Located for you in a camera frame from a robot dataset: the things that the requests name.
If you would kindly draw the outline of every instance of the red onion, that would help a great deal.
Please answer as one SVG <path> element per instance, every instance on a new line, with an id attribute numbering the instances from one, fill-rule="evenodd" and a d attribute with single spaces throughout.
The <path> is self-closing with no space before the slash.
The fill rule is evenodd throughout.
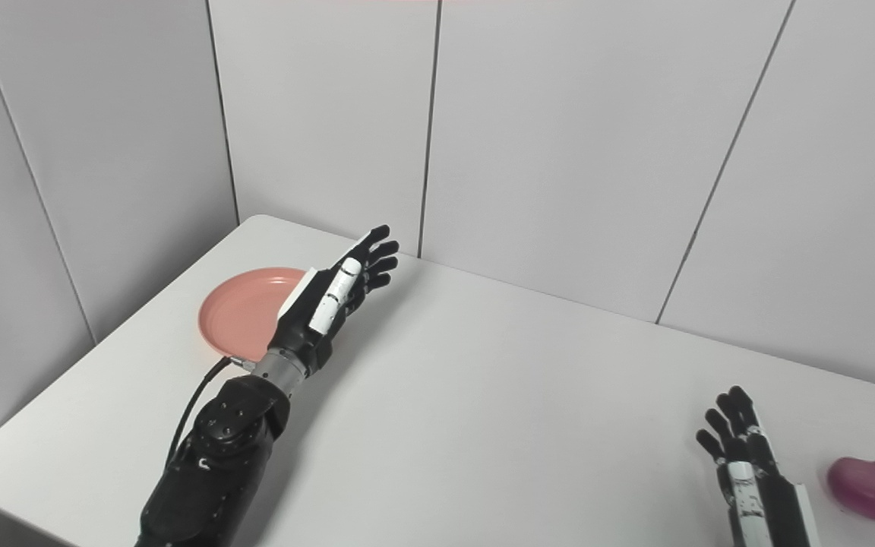
<path id="1" fill-rule="evenodd" d="M 875 461 L 840 457 L 829 468 L 829 489 L 847 509 L 875 520 Z"/>

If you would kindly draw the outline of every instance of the wall seam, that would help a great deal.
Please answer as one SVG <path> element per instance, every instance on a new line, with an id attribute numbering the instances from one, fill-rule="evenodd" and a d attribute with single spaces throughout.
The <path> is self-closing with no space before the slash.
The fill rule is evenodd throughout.
<path id="1" fill-rule="evenodd" d="M 711 202 L 715 198 L 715 192 L 718 191 L 718 186 L 722 177 L 725 176 L 725 167 L 728 166 L 728 161 L 731 159 L 731 153 L 734 151 L 735 146 L 738 143 L 738 138 L 741 136 L 742 129 L 744 128 L 744 121 L 747 120 L 747 116 L 751 111 L 751 106 L 753 106 L 754 100 L 757 97 L 758 90 L 761 89 L 761 83 L 765 79 L 765 74 L 768 72 L 768 67 L 771 65 L 772 58 L 775 56 L 775 50 L 778 48 L 779 42 L 782 41 L 782 34 L 785 32 L 785 25 L 788 24 L 788 18 L 792 15 L 792 9 L 794 7 L 795 0 L 791 0 L 791 2 L 788 3 L 788 10 L 785 10 L 785 16 L 782 18 L 782 24 L 779 27 L 779 31 L 775 34 L 775 41 L 772 42 L 771 49 L 768 51 L 768 56 L 765 58 L 764 65 L 761 66 L 761 72 L 758 74 L 756 83 L 754 83 L 754 89 L 751 90 L 751 95 L 747 100 L 747 104 L 744 105 L 741 120 L 738 121 L 738 128 L 735 129 L 735 134 L 731 139 L 731 143 L 728 145 L 728 149 L 725 152 L 725 158 L 722 160 L 722 166 L 720 166 L 718 175 L 715 177 L 715 182 L 712 184 L 711 191 L 708 193 L 708 198 L 704 202 L 704 207 L 701 209 L 701 215 L 698 217 L 697 223 L 694 225 L 694 232 L 690 235 L 690 240 L 687 242 L 687 248 L 684 249 L 684 256 L 681 257 L 681 263 L 678 265 L 677 271 L 674 272 L 674 279 L 671 281 L 670 288 L 667 289 L 667 296 L 664 298 L 663 304 L 660 305 L 660 312 L 657 314 L 654 324 L 660 325 L 660 320 L 664 318 L 664 311 L 667 311 L 667 304 L 670 302 L 671 296 L 674 295 L 674 288 L 677 286 L 678 280 L 681 278 L 681 271 L 684 270 L 684 266 L 687 264 L 687 257 L 690 257 L 690 250 L 694 247 L 694 242 L 697 240 L 698 233 L 701 231 L 704 217 L 708 214 L 708 208 L 711 207 Z"/>
<path id="2" fill-rule="evenodd" d="M 417 228 L 417 258 L 424 254 L 424 215 L 428 204 L 428 177 L 431 174 L 431 133 L 434 129 L 434 91 L 438 87 L 438 48 L 441 45 L 441 12 L 444 0 L 437 0 L 437 17 L 434 22 L 434 61 L 431 66 L 431 97 L 428 104 L 428 136 L 424 145 L 424 185 L 421 189 L 421 216 Z"/>
<path id="3" fill-rule="evenodd" d="M 222 133 L 225 135 L 225 155 L 229 162 L 229 184 L 232 185 L 232 204 L 235 207 L 235 225 L 242 223 L 238 213 L 238 193 L 235 190 L 235 174 L 232 168 L 232 145 L 229 142 L 229 120 L 225 117 L 225 97 L 222 95 L 222 74 L 218 69 L 218 48 L 215 46 L 215 25 L 211 18 L 211 1 L 204 0 L 204 10 L 208 14 L 208 38 L 211 40 L 211 59 L 215 63 L 215 85 L 218 86 L 218 107 L 222 112 Z"/>
<path id="4" fill-rule="evenodd" d="M 18 127 L 15 125 L 15 120 L 13 118 L 13 114 L 11 114 L 11 110 L 9 109 L 9 103 L 6 101 L 6 96 L 4 91 L 2 90 L 2 83 L 0 82 L 0 103 L 2 103 L 2 108 L 6 113 L 6 118 L 9 120 L 9 125 L 11 131 L 13 131 L 13 135 L 15 137 L 15 143 L 18 145 L 18 149 L 20 149 L 20 153 L 22 156 L 22 163 L 25 165 L 25 170 L 29 174 L 29 179 L 32 181 L 33 190 L 36 192 L 36 198 L 39 201 L 39 207 L 43 209 L 43 214 L 46 216 L 46 225 L 49 226 L 49 234 L 52 236 L 52 242 L 55 243 L 56 250 L 59 252 L 59 260 L 60 263 L 63 264 L 63 271 L 66 273 L 66 280 L 69 281 L 70 288 L 73 290 L 73 296 L 76 298 L 77 307 L 80 308 L 80 315 L 83 318 L 84 326 L 87 327 L 87 332 L 90 334 L 90 339 L 93 341 L 93 345 L 96 346 L 98 340 L 96 338 L 95 333 L 93 332 L 93 328 L 90 326 L 90 319 L 87 318 L 87 310 L 83 306 L 83 300 L 80 298 L 80 292 L 77 291 L 76 283 L 73 281 L 73 273 L 70 272 L 69 263 L 66 262 L 66 255 L 63 254 L 62 246 L 59 244 L 59 237 L 56 235 L 56 229 L 52 225 L 52 218 L 49 217 L 49 209 L 46 208 L 46 201 L 43 198 L 43 193 L 41 189 L 39 189 L 39 183 L 36 180 L 36 176 L 32 171 L 32 163 L 29 163 L 28 153 L 25 151 L 25 146 L 22 144 L 22 139 L 18 134 Z"/>

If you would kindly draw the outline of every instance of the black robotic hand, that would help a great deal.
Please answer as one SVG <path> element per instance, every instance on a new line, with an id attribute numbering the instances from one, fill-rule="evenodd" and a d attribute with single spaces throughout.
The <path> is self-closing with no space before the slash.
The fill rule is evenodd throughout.
<path id="1" fill-rule="evenodd" d="M 390 283 L 398 242 L 384 240 L 387 225 L 372 229 L 326 270 L 309 270 L 283 305 L 268 349 L 295 357 L 305 376 L 323 368 L 333 354 L 333 337 L 370 291 Z"/>
<path id="2" fill-rule="evenodd" d="M 289 398 L 333 353 L 333 337 L 367 294 L 390 283 L 398 243 L 372 229 L 326 270 L 309 270 L 280 309 L 258 363 L 225 357 L 195 389 L 167 464 L 141 514 L 137 547 L 227 547 L 260 485 L 273 443 L 289 420 Z M 205 385 L 230 362 L 251 374 L 232 378 L 198 413 L 180 442 Z"/>
<path id="3" fill-rule="evenodd" d="M 753 401 L 735 385 L 718 395 L 697 442 L 718 465 L 718 482 L 728 503 L 735 547 L 819 547 L 805 487 L 789 482 L 758 420 Z"/>

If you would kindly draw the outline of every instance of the white finger segment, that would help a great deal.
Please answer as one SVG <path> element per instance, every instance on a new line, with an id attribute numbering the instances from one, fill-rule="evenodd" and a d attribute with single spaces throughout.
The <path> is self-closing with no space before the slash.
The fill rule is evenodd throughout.
<path id="1" fill-rule="evenodd" d="M 336 314 L 346 304 L 346 297 L 353 289 L 353 285 L 357 283 L 357 277 L 360 276 L 361 271 L 360 261 L 354 258 L 343 261 L 343 266 L 340 266 L 333 281 L 330 281 L 330 287 L 327 288 L 326 294 L 320 299 L 316 312 L 309 321 L 309 328 L 323 335 L 330 331 L 333 319 L 336 319 Z"/>

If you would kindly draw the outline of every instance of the robot forearm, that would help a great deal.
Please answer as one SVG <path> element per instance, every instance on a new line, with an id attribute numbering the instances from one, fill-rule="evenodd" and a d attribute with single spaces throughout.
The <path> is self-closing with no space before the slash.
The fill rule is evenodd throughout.
<path id="1" fill-rule="evenodd" d="M 226 381 L 150 495 L 137 547 L 226 547 L 289 419 L 289 398 L 256 376 Z"/>

